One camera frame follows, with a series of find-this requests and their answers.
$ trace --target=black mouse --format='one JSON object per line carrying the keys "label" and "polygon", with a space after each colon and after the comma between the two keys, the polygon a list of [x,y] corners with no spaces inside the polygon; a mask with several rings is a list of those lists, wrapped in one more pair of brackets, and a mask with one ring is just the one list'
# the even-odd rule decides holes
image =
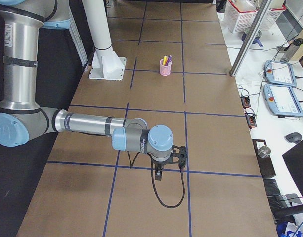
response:
{"label": "black mouse", "polygon": [[302,135],[300,135],[298,132],[292,132],[292,133],[286,135],[285,139],[288,142],[299,143],[302,139]]}

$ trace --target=white basket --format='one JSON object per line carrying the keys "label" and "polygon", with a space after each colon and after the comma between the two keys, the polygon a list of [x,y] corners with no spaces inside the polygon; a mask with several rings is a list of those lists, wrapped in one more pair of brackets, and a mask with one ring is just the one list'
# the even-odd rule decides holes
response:
{"label": "white basket", "polygon": [[[248,0],[251,4],[255,5],[257,0]],[[247,27],[250,27],[257,11],[241,12],[236,8],[234,3],[236,0],[227,0],[224,21],[228,23],[229,29],[232,33],[243,32]],[[281,13],[285,11],[285,6],[281,9],[271,9],[267,13],[267,18],[264,19],[260,30],[269,30],[275,21],[279,18]]]}

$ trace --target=pink cup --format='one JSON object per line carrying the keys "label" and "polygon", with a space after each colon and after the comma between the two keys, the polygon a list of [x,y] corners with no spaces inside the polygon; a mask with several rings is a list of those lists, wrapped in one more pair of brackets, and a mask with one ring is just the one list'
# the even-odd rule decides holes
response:
{"label": "pink cup", "polygon": [[171,60],[169,61],[167,66],[163,65],[163,59],[160,60],[160,74],[163,76],[167,76],[171,73]]}

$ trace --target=light blue cap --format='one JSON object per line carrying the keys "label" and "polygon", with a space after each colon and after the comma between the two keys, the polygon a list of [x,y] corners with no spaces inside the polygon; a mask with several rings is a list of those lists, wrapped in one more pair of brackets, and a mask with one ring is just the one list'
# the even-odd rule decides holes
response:
{"label": "light blue cap", "polygon": [[21,4],[25,0],[0,0],[0,4],[4,6],[15,6]]}
{"label": "light blue cap", "polygon": [[25,144],[29,134],[24,124],[16,117],[0,113],[0,144],[6,147],[16,147]]}
{"label": "light blue cap", "polygon": [[42,28],[53,30],[66,30],[70,27],[70,19],[64,21],[46,21]]}
{"label": "light blue cap", "polygon": [[126,150],[126,131],[122,128],[116,128],[112,135],[112,146],[115,150]]}
{"label": "light blue cap", "polygon": [[172,132],[167,126],[155,126],[149,131],[148,142],[157,151],[167,151],[173,145]]}

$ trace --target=warning label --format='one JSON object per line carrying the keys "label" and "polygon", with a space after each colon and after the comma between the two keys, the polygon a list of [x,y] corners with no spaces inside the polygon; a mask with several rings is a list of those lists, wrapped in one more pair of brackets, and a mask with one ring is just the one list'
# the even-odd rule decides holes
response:
{"label": "warning label", "polygon": [[12,36],[13,36],[13,26],[10,24],[5,24],[5,33],[4,33],[5,47],[12,47]]}

